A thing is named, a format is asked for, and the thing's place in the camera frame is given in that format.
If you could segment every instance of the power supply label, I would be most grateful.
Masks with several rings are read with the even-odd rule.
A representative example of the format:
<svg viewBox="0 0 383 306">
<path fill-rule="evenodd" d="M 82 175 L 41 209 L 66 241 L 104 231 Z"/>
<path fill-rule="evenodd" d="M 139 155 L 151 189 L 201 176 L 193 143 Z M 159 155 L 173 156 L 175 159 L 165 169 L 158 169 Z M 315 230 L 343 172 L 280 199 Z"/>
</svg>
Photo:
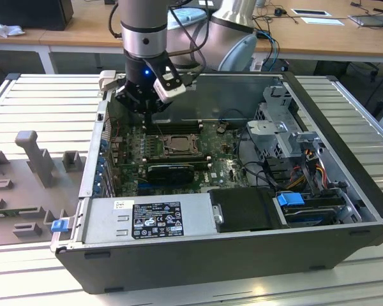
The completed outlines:
<svg viewBox="0 0 383 306">
<path fill-rule="evenodd" d="M 135 204 L 132 211 L 134 239 L 184 235 L 180 202 Z"/>
</svg>

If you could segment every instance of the blue latch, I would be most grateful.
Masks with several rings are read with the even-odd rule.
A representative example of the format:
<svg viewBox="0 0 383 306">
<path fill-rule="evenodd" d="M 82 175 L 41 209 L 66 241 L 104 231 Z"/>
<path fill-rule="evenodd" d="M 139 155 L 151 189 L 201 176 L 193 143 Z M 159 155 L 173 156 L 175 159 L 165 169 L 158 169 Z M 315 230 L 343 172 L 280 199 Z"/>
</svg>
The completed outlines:
<svg viewBox="0 0 383 306">
<path fill-rule="evenodd" d="M 57 233 L 59 231 L 68 231 L 68 220 L 55 220 L 51 224 L 51 231 Z"/>
<path fill-rule="evenodd" d="M 276 199 L 280 206 L 305 205 L 300 193 L 282 193 Z"/>
</svg>

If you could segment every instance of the black plastic cover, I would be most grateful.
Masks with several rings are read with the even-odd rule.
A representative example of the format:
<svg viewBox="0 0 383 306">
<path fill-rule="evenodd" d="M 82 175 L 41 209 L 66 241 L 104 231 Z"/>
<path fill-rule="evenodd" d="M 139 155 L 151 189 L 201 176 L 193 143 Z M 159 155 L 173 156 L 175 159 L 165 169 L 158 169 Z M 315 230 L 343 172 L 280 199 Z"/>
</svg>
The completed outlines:
<svg viewBox="0 0 383 306">
<path fill-rule="evenodd" d="M 233 231 L 276 230 L 281 224 L 269 191 L 261 188 L 213 189 L 212 206 L 219 206 L 223 224 L 220 233 Z"/>
</svg>

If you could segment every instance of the motherboard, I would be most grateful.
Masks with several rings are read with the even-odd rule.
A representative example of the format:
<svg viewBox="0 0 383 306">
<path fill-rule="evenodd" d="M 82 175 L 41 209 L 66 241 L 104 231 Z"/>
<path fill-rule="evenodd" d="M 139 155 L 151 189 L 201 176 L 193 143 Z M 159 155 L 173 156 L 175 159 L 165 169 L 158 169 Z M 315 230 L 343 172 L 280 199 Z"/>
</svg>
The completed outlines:
<svg viewBox="0 0 383 306">
<path fill-rule="evenodd" d="M 218 122 L 122 126 L 112 138 L 116 193 L 149 196 L 248 187 L 236 160 L 237 143 L 237 129 Z"/>
</svg>

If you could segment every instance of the floor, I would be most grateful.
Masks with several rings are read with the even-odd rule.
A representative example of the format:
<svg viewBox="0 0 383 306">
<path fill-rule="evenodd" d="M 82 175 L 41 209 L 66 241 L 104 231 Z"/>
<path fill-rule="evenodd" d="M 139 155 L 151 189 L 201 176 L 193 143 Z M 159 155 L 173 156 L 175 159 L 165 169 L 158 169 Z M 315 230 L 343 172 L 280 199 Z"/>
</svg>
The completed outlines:
<svg viewBox="0 0 383 306">
<path fill-rule="evenodd" d="M 56 53 L 54 55 L 59 73 L 99 73 L 93 54 Z M 120 54 L 101 54 L 102 69 L 124 70 L 123 56 Z M 312 75 L 316 61 L 289 61 L 289 70 L 296 75 Z M 365 101 L 383 77 L 383 64 L 379 64 L 376 82 L 370 82 L 372 69 L 363 63 L 353 63 L 340 78 L 340 82 L 358 99 Z M 34 52 L 0 51 L 0 83 L 7 73 L 44 73 L 40 58 Z M 374 95 L 369 111 L 383 98 L 383 85 Z"/>
</svg>

